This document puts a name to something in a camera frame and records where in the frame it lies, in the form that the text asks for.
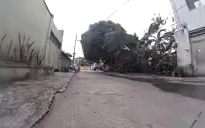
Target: house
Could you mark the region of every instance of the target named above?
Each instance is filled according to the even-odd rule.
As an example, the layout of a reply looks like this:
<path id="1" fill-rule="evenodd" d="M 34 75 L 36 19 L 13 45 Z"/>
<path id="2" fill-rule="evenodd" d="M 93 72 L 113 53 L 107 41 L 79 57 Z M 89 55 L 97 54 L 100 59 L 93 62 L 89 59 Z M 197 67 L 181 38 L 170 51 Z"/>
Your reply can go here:
<path id="1" fill-rule="evenodd" d="M 38 65 L 58 69 L 63 30 L 56 28 L 53 17 L 44 0 L 0 0 L 0 59 L 26 61 L 30 52 L 21 54 L 20 47 L 29 43 Z"/>
<path id="2" fill-rule="evenodd" d="M 170 0 L 177 23 L 178 64 L 205 75 L 205 0 Z"/>

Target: large tree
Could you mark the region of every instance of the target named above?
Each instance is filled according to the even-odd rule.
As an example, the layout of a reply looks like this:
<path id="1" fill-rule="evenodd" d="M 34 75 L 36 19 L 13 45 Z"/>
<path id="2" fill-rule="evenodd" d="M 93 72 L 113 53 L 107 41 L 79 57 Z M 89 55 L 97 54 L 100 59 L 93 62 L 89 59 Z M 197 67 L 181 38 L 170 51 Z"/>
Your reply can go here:
<path id="1" fill-rule="evenodd" d="M 112 21 L 99 21 L 82 34 L 82 47 L 87 60 L 102 60 L 111 68 L 126 64 L 136 53 L 137 38 Z"/>

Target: wall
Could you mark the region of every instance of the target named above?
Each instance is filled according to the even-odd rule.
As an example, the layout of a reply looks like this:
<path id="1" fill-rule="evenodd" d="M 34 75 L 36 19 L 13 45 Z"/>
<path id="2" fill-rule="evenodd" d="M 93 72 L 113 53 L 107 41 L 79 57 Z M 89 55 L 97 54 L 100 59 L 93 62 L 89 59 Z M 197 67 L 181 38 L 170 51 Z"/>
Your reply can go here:
<path id="1" fill-rule="evenodd" d="M 66 55 L 61 56 L 61 69 L 70 68 L 71 67 L 71 59 L 68 58 Z"/>
<path id="2" fill-rule="evenodd" d="M 51 32 L 62 44 L 63 31 L 56 28 L 44 0 L 0 0 L 0 40 L 6 34 L 2 51 L 8 51 L 11 41 L 13 50 L 19 47 L 20 33 L 22 41 L 27 42 L 29 37 L 30 43 L 35 41 L 35 52 L 46 52 L 43 65 L 56 69 L 60 63 L 61 48 L 51 42 Z M 13 50 L 9 52 L 10 56 L 14 56 Z"/>
<path id="3" fill-rule="evenodd" d="M 51 15 L 43 0 L 0 0 L 0 38 L 18 45 L 18 34 L 36 40 L 35 47 L 45 47 Z"/>
<path id="4" fill-rule="evenodd" d="M 205 75 L 205 34 L 190 39 L 195 75 Z"/>
<path id="5" fill-rule="evenodd" d="M 52 75 L 54 69 L 52 67 L 37 66 L 29 67 L 25 64 L 6 64 L 0 62 L 0 82 L 20 80 L 26 78 L 38 78 L 42 75 Z"/>
<path id="6" fill-rule="evenodd" d="M 205 26 L 205 5 L 200 8 L 189 10 L 185 0 L 170 0 L 175 12 L 177 23 L 187 23 L 189 31 Z"/>
<path id="7" fill-rule="evenodd" d="M 51 34 L 53 33 L 54 38 L 58 40 L 58 44 L 53 42 L 55 40 L 51 39 Z M 61 48 L 62 48 L 62 41 L 63 41 L 63 30 L 58 30 L 55 26 L 54 22 L 51 21 L 50 31 L 47 40 L 47 53 L 45 58 L 45 65 L 51 65 L 54 69 L 59 68 L 59 64 L 61 64 L 61 60 L 59 59 L 61 56 Z"/>

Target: tree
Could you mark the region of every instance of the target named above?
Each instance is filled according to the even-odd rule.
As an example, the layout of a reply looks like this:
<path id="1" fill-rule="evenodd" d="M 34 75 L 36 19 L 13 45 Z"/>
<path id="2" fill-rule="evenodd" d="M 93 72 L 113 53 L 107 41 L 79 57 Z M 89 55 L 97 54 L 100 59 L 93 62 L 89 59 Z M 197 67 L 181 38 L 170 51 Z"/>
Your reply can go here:
<path id="1" fill-rule="evenodd" d="M 166 21 L 153 18 L 148 31 L 139 41 L 138 65 L 143 72 L 170 75 L 177 66 L 174 31 L 162 29 Z"/>
<path id="2" fill-rule="evenodd" d="M 82 34 L 82 47 L 84 56 L 89 61 L 99 62 L 102 60 L 111 69 L 125 64 L 135 54 L 137 38 L 126 33 L 120 24 L 112 21 L 100 21 L 90 25 L 89 30 Z M 117 59 L 123 51 L 131 51 L 127 57 Z"/>

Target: utility pole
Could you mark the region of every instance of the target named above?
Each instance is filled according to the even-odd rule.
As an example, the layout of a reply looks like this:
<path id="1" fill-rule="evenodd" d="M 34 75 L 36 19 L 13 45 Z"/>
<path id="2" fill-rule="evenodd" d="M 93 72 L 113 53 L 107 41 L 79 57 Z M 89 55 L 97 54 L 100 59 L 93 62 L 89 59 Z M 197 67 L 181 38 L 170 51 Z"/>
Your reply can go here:
<path id="1" fill-rule="evenodd" d="M 74 45 L 74 52 L 73 52 L 73 65 L 75 64 L 76 42 L 77 42 L 77 33 L 76 33 L 76 39 L 75 39 L 75 45 Z"/>

